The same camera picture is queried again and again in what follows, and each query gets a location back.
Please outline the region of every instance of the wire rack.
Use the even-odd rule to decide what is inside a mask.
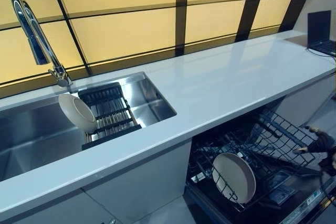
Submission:
[[[294,154],[294,149],[308,145],[313,139],[267,108],[263,113],[253,113],[248,120],[238,124],[242,126],[237,130],[225,130],[210,139],[195,141],[188,178],[193,183],[202,179],[213,181],[215,171],[219,176],[214,184],[217,185],[219,181],[224,183],[220,188],[217,186],[220,193],[229,191],[226,194],[228,202],[243,212],[301,171],[315,156],[310,153]],[[242,157],[254,172],[257,189],[252,200],[246,204],[237,202],[237,194],[213,166],[217,155],[228,152]]]
[[[83,90],[78,92],[78,96],[91,109],[97,120],[95,132],[85,134],[83,150],[141,129],[119,83]]]

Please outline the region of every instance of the dishwasher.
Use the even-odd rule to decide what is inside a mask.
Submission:
[[[333,177],[322,174],[319,166],[327,154],[294,152],[315,140],[266,106],[258,108],[193,137],[186,194],[213,223],[310,223],[304,218],[321,211],[325,192],[335,188]],[[238,155],[252,169],[256,190],[249,202],[236,201],[225,177],[230,198],[217,188],[213,161],[221,153]]]

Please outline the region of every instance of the pull-down faucet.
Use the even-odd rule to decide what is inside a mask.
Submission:
[[[61,87],[72,84],[65,68],[56,58],[46,36],[44,35],[32,9],[25,0],[11,0],[12,5],[23,31],[25,32],[30,48],[32,49],[36,64],[44,65],[52,62],[53,69],[49,69]]]

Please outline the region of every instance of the wall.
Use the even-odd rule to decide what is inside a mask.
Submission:
[[[292,29],[305,0],[26,0],[79,79]],[[55,84],[0,0],[0,98]]]
[[[307,0],[294,29],[307,32],[307,14],[322,10],[332,10],[332,25],[330,38],[336,40],[336,0]]]

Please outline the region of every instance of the white cabinet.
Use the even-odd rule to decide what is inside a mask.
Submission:
[[[134,223],[183,195],[190,149],[191,139],[84,190],[123,224]]]
[[[5,221],[5,223],[110,224],[111,220],[113,217],[106,210],[79,189]]]
[[[287,95],[275,112],[299,127],[306,123],[335,93],[335,74]]]

